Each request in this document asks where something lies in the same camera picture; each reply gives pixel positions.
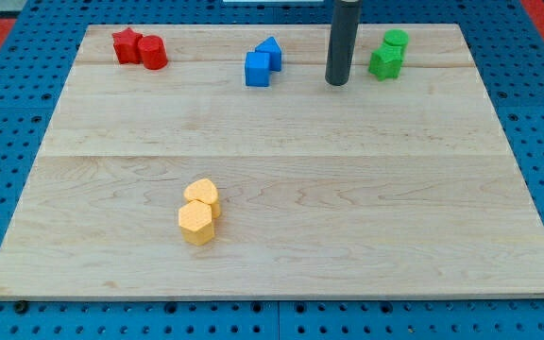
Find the dark cylindrical pusher stick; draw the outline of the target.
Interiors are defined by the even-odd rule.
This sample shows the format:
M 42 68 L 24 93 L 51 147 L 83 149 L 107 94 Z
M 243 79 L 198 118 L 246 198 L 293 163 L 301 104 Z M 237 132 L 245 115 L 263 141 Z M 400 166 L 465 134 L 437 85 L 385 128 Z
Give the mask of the dark cylindrical pusher stick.
M 325 79 L 332 86 L 349 81 L 362 0 L 335 0 L 331 18 Z

